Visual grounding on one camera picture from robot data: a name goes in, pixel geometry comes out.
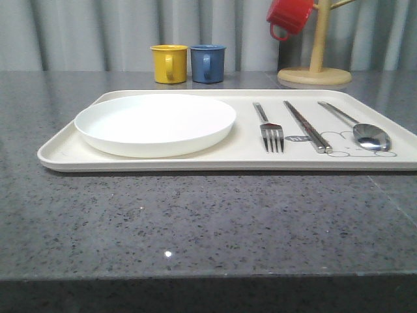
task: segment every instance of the mug handle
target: mug handle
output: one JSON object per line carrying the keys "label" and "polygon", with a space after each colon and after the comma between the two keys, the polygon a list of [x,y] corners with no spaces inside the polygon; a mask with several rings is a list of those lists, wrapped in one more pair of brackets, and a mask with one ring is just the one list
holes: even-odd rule
{"label": "mug handle", "polygon": [[271,33],[271,36],[274,37],[276,40],[285,41],[289,38],[289,33],[288,32],[287,32],[285,37],[278,37],[277,35],[275,35],[275,33],[274,33],[274,24],[272,24],[272,23],[270,24],[269,31]]}
{"label": "mug handle", "polygon": [[205,54],[203,57],[203,72],[204,79],[210,79],[210,68],[211,68],[211,58],[209,54]]}
{"label": "mug handle", "polygon": [[165,56],[165,68],[167,72],[167,78],[168,80],[174,79],[174,66],[173,66],[174,60],[173,56],[170,54],[167,54]]}

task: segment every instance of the gray granite countertop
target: gray granite countertop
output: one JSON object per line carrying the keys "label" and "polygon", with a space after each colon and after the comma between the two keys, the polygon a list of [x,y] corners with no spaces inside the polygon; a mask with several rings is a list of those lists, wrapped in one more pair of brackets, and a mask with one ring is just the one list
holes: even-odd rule
{"label": "gray granite countertop", "polygon": [[[0,281],[417,273],[415,171],[65,174],[40,164],[38,148],[108,91],[289,88],[270,72],[212,85],[152,75],[0,72]],[[417,134],[416,82],[417,72],[354,72],[340,91]]]}

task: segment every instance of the yellow mug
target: yellow mug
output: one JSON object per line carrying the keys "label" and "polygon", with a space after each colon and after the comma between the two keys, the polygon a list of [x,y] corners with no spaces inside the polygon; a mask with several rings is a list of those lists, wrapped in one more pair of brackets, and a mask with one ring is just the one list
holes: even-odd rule
{"label": "yellow mug", "polygon": [[183,83],[187,80],[187,49],[179,44],[151,47],[157,83]]}

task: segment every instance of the mug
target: mug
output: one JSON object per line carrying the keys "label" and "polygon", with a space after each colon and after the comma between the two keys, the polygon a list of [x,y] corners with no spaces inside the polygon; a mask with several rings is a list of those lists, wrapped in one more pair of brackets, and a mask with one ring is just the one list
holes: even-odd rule
{"label": "mug", "polygon": [[191,68],[193,81],[218,83],[224,79],[224,55],[226,47],[218,44],[191,46]]}
{"label": "mug", "polygon": [[187,80],[187,49],[180,44],[151,47],[157,83],[183,83]]}
{"label": "mug", "polygon": [[[311,11],[314,0],[274,0],[268,10],[266,20],[270,23],[270,34],[277,40],[287,40],[289,35],[296,35],[303,29]],[[285,37],[274,33],[274,26],[284,28]]]}

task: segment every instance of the fork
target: fork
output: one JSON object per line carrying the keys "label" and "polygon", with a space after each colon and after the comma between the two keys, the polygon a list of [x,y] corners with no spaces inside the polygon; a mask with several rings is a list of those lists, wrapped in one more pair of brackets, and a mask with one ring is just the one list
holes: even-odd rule
{"label": "fork", "polygon": [[266,151],[269,153],[278,153],[281,148],[281,153],[284,152],[284,134],[281,125],[269,123],[268,118],[262,108],[262,105],[258,102],[254,102],[253,106],[255,107],[259,118],[261,119],[262,125],[261,134],[263,138],[263,143],[265,145]]}

